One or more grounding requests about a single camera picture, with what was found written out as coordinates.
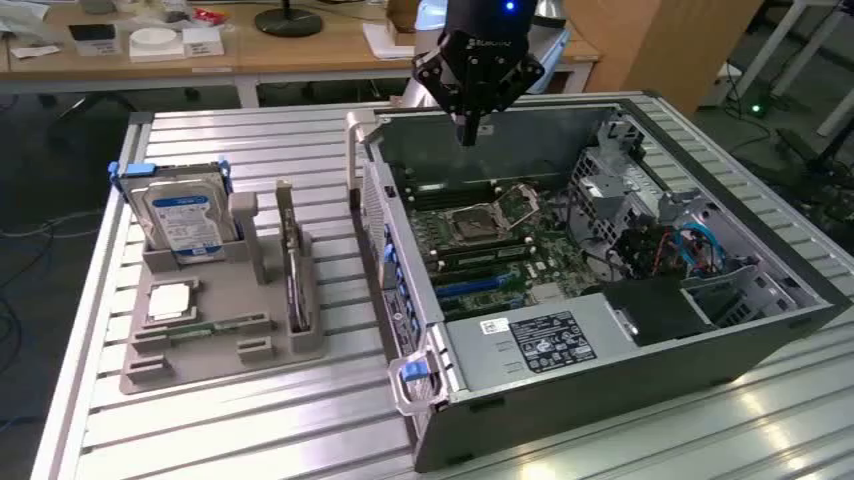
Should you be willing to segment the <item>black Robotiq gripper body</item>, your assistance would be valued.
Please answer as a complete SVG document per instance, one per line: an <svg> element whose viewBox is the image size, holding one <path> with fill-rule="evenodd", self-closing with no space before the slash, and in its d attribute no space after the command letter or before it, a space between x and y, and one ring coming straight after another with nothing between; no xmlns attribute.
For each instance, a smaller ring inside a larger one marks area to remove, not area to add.
<svg viewBox="0 0 854 480"><path fill-rule="evenodd" d="M469 115L469 68L474 58L504 57L517 63L530 54L532 1L452 1L440 50L464 87Z"/></svg>

